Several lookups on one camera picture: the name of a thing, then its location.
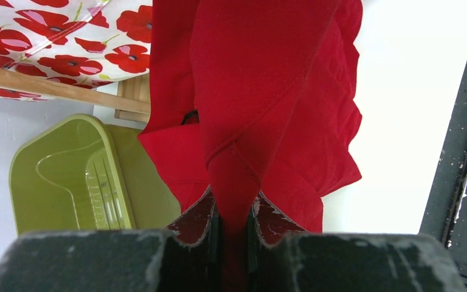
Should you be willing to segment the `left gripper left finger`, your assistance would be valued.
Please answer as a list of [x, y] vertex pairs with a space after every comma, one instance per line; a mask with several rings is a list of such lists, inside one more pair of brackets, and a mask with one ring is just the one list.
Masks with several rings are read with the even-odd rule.
[[169, 291], [220, 289], [220, 218], [211, 188], [167, 226], [165, 272]]

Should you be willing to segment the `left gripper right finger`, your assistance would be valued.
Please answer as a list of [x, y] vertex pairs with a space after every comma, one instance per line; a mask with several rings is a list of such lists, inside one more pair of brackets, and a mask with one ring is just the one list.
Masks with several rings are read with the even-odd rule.
[[292, 237], [303, 232], [263, 193], [257, 195], [247, 224], [248, 291], [299, 291], [301, 262]]

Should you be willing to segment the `red skirt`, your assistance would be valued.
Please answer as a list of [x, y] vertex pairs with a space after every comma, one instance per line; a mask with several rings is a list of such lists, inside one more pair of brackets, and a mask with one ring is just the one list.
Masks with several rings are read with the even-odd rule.
[[187, 210], [211, 187], [241, 228], [258, 192], [320, 232], [322, 198], [361, 178], [349, 153], [361, 1], [154, 1], [141, 144]]

